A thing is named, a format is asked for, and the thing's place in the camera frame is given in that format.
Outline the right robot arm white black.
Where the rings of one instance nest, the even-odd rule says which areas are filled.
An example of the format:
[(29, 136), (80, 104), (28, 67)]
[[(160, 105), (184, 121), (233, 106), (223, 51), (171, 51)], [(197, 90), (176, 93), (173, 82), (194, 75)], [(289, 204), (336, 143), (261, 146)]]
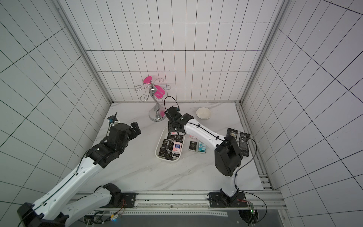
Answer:
[(224, 176), (228, 177), (221, 186), (221, 193), (228, 198), (235, 197), (237, 186), (234, 184), (235, 172), (241, 166), (242, 150), (232, 135), (224, 137), (200, 124), (188, 113), (182, 115), (176, 107), (165, 111), (170, 132), (183, 132), (191, 135), (214, 151), (215, 167)]

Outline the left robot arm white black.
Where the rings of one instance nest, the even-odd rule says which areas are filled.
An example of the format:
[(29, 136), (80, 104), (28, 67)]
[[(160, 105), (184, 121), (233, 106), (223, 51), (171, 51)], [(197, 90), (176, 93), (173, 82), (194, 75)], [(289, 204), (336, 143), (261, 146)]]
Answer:
[(105, 184), (98, 191), (75, 202), (70, 200), (90, 179), (116, 160), (126, 150), (129, 141), (140, 134), (137, 123), (112, 123), (109, 135), (89, 149), (59, 184), (35, 202), (25, 202), (18, 208), (18, 226), (68, 227), (98, 208), (124, 207), (124, 194), (113, 183)]

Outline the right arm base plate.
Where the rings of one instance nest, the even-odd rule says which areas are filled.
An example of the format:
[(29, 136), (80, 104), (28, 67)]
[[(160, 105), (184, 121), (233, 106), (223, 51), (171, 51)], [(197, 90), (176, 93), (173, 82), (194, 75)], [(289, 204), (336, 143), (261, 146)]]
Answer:
[(245, 194), (239, 192), (236, 192), (232, 197), (223, 192), (209, 193), (207, 195), (211, 208), (247, 208), (248, 202), (245, 199)]

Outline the teal cartoon tissue pack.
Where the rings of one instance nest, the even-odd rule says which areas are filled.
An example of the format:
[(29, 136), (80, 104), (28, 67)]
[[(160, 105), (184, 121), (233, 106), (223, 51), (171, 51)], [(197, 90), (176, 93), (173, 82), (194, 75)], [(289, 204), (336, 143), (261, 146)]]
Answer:
[(202, 142), (198, 143), (198, 153), (206, 153), (206, 145)]

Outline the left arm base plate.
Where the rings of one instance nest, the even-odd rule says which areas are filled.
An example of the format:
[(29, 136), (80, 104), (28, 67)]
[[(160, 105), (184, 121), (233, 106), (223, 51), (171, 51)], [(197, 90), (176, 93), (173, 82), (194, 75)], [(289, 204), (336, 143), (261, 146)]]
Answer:
[(136, 195), (136, 193), (116, 193), (112, 195), (111, 200), (101, 208), (133, 208), (136, 200)]

